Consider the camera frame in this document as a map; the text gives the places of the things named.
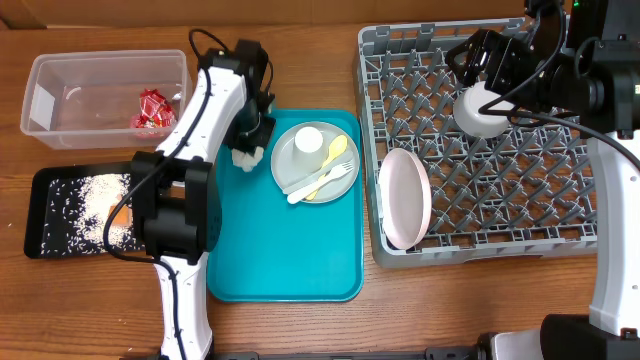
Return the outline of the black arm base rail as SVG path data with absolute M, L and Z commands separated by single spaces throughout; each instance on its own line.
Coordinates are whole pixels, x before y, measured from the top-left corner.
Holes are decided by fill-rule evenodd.
M 258 354 L 256 352 L 209 353 L 205 360 L 487 360 L 477 345 L 429 347 L 422 351 Z

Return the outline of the white napkin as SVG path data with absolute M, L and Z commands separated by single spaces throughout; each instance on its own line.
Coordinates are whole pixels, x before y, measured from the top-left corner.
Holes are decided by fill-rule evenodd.
M 252 154 L 242 152 L 238 149 L 232 149 L 231 157 L 234 166 L 241 168 L 244 172 L 251 172 L 263 159 L 264 149 L 262 147 L 256 147 Z

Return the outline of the red snack wrapper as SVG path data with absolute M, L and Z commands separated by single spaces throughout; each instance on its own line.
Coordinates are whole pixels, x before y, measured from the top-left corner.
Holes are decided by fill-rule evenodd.
M 173 107 L 157 89 L 141 92 L 139 105 L 140 113 L 131 118 L 131 128 L 167 128 L 176 121 Z

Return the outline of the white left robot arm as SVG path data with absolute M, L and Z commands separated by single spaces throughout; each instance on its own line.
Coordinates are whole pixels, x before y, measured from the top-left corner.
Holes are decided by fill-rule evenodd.
M 123 261 L 156 270 L 163 308 L 159 359 L 209 359 L 206 273 L 222 227 L 215 162 L 221 147 L 243 169 L 262 159 L 275 128 L 270 107 L 274 69 L 254 40 L 197 52 L 196 90 L 173 132 L 131 161 L 131 186 L 110 210 L 102 241 Z

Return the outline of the grey bowl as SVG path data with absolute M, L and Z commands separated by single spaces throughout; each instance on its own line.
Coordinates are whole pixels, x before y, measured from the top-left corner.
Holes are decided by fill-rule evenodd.
M 479 109 L 500 97 L 485 88 L 485 81 L 477 82 L 455 100 L 453 117 L 456 125 L 466 134 L 479 138 L 494 138 L 510 126 L 506 116 L 483 115 Z

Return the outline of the orange food cube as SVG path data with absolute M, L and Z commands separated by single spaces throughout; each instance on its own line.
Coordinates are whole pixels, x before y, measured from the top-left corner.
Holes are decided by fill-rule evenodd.
M 113 226 L 130 227 L 132 225 L 132 212 L 128 205 L 124 205 L 114 216 Z

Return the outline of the pink round plate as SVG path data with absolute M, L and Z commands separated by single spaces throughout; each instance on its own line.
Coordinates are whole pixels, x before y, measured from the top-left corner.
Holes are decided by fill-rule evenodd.
M 378 184 L 383 210 L 382 228 L 397 249 L 418 244 L 429 228 L 432 195 L 420 159 L 402 148 L 392 149 L 380 167 Z

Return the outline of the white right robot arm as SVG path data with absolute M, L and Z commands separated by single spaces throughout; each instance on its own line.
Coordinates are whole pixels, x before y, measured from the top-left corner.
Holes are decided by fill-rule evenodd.
M 457 125 L 494 137 L 555 123 L 587 142 L 597 196 L 597 276 L 585 315 L 485 335 L 490 359 L 635 359 L 639 355 L 639 5 L 529 1 L 526 39 L 481 29 L 446 62 L 464 86 Z

